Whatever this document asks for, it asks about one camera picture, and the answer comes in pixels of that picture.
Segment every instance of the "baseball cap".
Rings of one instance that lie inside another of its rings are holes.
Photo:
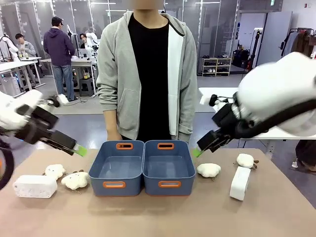
[[[52,25],[55,25],[55,24],[58,24],[59,25],[59,23],[61,23],[62,24],[62,26],[63,26],[63,19],[61,19],[61,18],[59,18],[59,17],[57,17],[57,16],[54,16],[52,19],[51,19],[51,24]]]

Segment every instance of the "black t-shirt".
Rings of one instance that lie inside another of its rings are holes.
[[[169,23],[148,29],[131,16],[128,30],[142,86],[137,140],[170,140],[168,112]]]

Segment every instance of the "brown table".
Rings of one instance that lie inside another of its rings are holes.
[[[243,202],[229,197],[240,153],[260,160],[251,171]],[[294,185],[257,149],[220,149],[204,153],[195,165],[214,162],[222,171],[213,182],[196,176],[188,197],[96,197],[60,185],[50,199],[18,198],[12,183],[22,174],[42,174],[61,163],[69,171],[89,170],[97,154],[84,158],[57,150],[35,151],[0,191],[1,237],[311,237],[316,211]]]

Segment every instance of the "white stuffed animal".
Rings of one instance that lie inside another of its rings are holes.
[[[248,169],[251,169],[254,164],[254,158],[248,154],[239,154],[236,161],[238,165]]]
[[[67,175],[61,180],[61,184],[67,188],[76,190],[78,188],[84,188],[88,184],[88,173],[79,171],[73,174]]]
[[[59,179],[65,173],[65,169],[61,164],[49,165],[45,170],[45,175],[53,177],[55,180]]]
[[[200,164],[197,167],[197,172],[205,178],[215,178],[220,171],[221,167],[213,163]]]

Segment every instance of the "purple hoodie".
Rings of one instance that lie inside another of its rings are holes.
[[[75,54],[70,38],[57,28],[50,28],[44,35],[44,50],[51,57],[55,66],[66,66],[71,64],[71,56]]]

